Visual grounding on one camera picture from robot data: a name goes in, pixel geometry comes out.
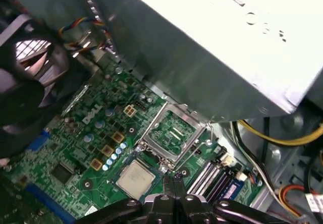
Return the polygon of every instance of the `blue capacitor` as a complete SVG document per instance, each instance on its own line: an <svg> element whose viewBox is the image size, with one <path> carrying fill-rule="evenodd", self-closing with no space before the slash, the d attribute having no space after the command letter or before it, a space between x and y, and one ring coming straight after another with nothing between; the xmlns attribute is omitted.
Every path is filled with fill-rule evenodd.
<svg viewBox="0 0 323 224"><path fill-rule="evenodd" d="M105 164L105 165L102 166L102 170L103 171L107 171L108 169L109 169L109 166L108 165Z"/></svg>
<svg viewBox="0 0 323 224"><path fill-rule="evenodd" d="M120 155L122 152L123 152L122 148L118 147L118 148L116 149L116 154L117 154L117 155Z"/></svg>
<svg viewBox="0 0 323 224"><path fill-rule="evenodd" d="M123 150L126 149L128 144L126 142L120 143L119 147L122 148Z"/></svg>
<svg viewBox="0 0 323 224"><path fill-rule="evenodd" d="M104 121L102 121L102 120L97 121L94 125L95 125L96 128L100 129L100 128L104 127Z"/></svg>
<svg viewBox="0 0 323 224"><path fill-rule="evenodd" d="M83 138L84 142L90 142L94 139L93 134L86 134Z"/></svg>
<svg viewBox="0 0 323 224"><path fill-rule="evenodd" d="M113 109L110 109L110 108L105 109L105 115L106 115L107 117L112 116L112 115L113 115L113 113L114 113L114 110L113 110Z"/></svg>
<svg viewBox="0 0 323 224"><path fill-rule="evenodd" d="M114 163L114 160L112 158L109 158L107 161L106 161L106 164L107 165L112 165Z"/></svg>
<svg viewBox="0 0 323 224"><path fill-rule="evenodd" d="M111 154L111 157L113 160L116 160L118 158L118 155L116 155L115 153Z"/></svg>

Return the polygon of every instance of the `screw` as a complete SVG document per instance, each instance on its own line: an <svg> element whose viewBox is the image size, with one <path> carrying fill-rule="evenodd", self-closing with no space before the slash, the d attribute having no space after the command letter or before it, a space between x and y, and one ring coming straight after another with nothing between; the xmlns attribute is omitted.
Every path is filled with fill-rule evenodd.
<svg viewBox="0 0 323 224"><path fill-rule="evenodd" d="M164 195L160 198L161 200L169 200L168 196L167 195Z"/></svg>
<svg viewBox="0 0 323 224"><path fill-rule="evenodd" d="M211 140L207 139L207 141L206 141L206 145L207 145L207 146L209 146L209 147L210 147L210 146L212 146L212 142L211 142Z"/></svg>
<svg viewBox="0 0 323 224"><path fill-rule="evenodd" d="M191 201L191 200L193 200L193 199L194 199L194 197L193 197L193 196L191 196L191 195L188 195L188 196L186 196L186 197L185 197L185 199L186 199L186 200L188 200L188 201Z"/></svg>
<svg viewBox="0 0 323 224"><path fill-rule="evenodd" d="M223 200L223 201L220 201L220 206L227 207L229 206L229 203L228 201Z"/></svg>
<svg viewBox="0 0 323 224"><path fill-rule="evenodd" d="M163 166L161 167L160 171L165 174L167 173L167 168Z"/></svg>
<svg viewBox="0 0 323 224"><path fill-rule="evenodd" d="M137 203L136 201L134 200L130 200L128 203L127 203L127 206L135 206Z"/></svg>
<svg viewBox="0 0 323 224"><path fill-rule="evenodd" d="M261 187L261 186L262 186L262 180L259 180L259 181L258 181L257 186L258 186L258 187Z"/></svg>

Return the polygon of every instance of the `cpu socket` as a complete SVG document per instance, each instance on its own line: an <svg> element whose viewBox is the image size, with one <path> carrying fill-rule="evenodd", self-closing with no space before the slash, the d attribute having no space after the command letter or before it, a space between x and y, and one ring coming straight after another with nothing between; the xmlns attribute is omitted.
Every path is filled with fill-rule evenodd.
<svg viewBox="0 0 323 224"><path fill-rule="evenodd" d="M138 144L150 148L160 157L166 159L168 161L167 167L172 170L206 129L206 124L197 119L196 113L186 112L187 105L166 102L138 141ZM187 124L182 126L185 131L180 131L170 123L163 122L168 119L170 113Z"/></svg>

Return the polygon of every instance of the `label sticker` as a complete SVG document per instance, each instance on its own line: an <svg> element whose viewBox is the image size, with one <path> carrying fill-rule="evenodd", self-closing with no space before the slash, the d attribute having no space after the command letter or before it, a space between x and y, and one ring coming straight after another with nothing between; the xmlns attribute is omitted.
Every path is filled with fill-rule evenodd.
<svg viewBox="0 0 323 224"><path fill-rule="evenodd" d="M96 211L97 211L97 209L95 208L95 206L91 206L90 209L84 215L90 215Z"/></svg>
<svg viewBox="0 0 323 224"><path fill-rule="evenodd" d="M237 186L236 185L233 185L230 187L230 189L227 191L226 195L223 197L224 199L229 199L233 192L236 190Z"/></svg>
<svg viewBox="0 0 323 224"><path fill-rule="evenodd" d="M323 213L323 195L306 194L305 196L312 212Z"/></svg>

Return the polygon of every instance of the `yellow wire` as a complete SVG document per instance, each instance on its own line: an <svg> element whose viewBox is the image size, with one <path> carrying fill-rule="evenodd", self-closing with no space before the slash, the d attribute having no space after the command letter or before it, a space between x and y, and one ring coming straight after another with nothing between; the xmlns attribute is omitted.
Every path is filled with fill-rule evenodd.
<svg viewBox="0 0 323 224"><path fill-rule="evenodd" d="M314 140L316 140L317 138L319 138L321 135L323 135L323 124L320 124L319 128L317 128L314 132L312 132L311 134L301 137L301 138L297 138L294 140L281 140L281 139L275 139L275 138L271 138L269 136L266 136L260 132L258 132L256 129L254 129L253 127L251 127L250 125L248 125L247 123L245 123L243 120L239 120L238 121L241 125L243 125L248 131L252 132L253 134L266 139L270 142L274 142L277 144L281 144L281 145L285 145L285 146L300 146L300 145L305 145L307 143L310 143Z"/></svg>
<svg viewBox="0 0 323 224"><path fill-rule="evenodd" d="M297 212L295 212L294 210L292 210L288 205L286 205L284 202L283 202L283 200L282 200L282 190L283 190L283 188L284 187L281 187L280 189L279 189L279 193L278 193L278 197L279 197L279 200L280 200L280 202L281 202L281 204L290 212L290 213L292 213L294 216L296 216L296 217L300 217L301 215L300 214L298 214Z"/></svg>

